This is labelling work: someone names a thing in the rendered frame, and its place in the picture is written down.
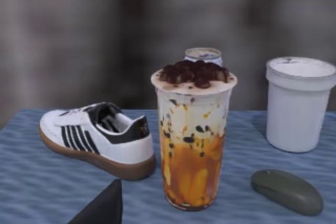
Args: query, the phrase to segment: black pointed object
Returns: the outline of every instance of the black pointed object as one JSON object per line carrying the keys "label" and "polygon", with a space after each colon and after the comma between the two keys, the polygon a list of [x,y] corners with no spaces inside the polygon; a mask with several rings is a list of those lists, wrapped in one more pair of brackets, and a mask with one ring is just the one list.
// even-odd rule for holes
{"label": "black pointed object", "polygon": [[121,180],[114,180],[68,224],[121,224]]}

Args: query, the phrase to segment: white sneaker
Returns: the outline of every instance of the white sneaker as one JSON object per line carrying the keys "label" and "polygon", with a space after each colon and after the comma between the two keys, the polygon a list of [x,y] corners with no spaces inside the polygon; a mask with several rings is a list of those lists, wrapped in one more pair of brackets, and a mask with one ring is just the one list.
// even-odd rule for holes
{"label": "white sneaker", "polygon": [[50,111],[40,120],[39,134],[53,151],[122,179],[147,177],[156,167],[146,117],[132,120],[113,103]]}

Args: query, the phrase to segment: table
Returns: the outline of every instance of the table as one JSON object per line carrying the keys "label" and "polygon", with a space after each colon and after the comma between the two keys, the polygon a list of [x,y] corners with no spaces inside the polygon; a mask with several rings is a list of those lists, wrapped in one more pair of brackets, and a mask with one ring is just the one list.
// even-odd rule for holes
{"label": "table", "polygon": [[[37,133],[45,112],[21,110],[0,131],[1,224],[67,223],[115,179],[86,162],[50,151]],[[132,118],[148,117],[159,157],[157,112],[124,112]],[[221,181],[211,207],[200,212],[171,207],[163,195],[158,164],[151,177],[122,182],[123,223],[336,223],[336,113],[326,114],[318,147],[305,154],[270,146],[265,124],[265,111],[229,113]],[[324,199],[322,214],[301,216],[254,192],[250,176],[263,168],[283,169],[312,183]]]}

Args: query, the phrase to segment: computer mouse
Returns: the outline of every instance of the computer mouse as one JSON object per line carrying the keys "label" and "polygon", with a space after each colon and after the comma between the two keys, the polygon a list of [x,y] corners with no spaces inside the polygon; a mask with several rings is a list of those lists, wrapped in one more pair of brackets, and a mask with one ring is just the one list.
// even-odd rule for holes
{"label": "computer mouse", "polygon": [[319,192],[304,179],[282,170],[255,172],[251,186],[258,193],[302,215],[315,216],[323,210]]}

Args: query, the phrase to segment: gray wall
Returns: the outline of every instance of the gray wall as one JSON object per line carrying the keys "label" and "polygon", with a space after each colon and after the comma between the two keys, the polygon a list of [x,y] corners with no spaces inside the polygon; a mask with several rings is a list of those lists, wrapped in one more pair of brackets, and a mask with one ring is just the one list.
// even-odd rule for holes
{"label": "gray wall", "polygon": [[155,108],[150,74],[189,47],[223,52],[233,110],[266,108],[268,59],[336,64],[335,0],[0,0],[0,25],[0,123],[23,107]]}

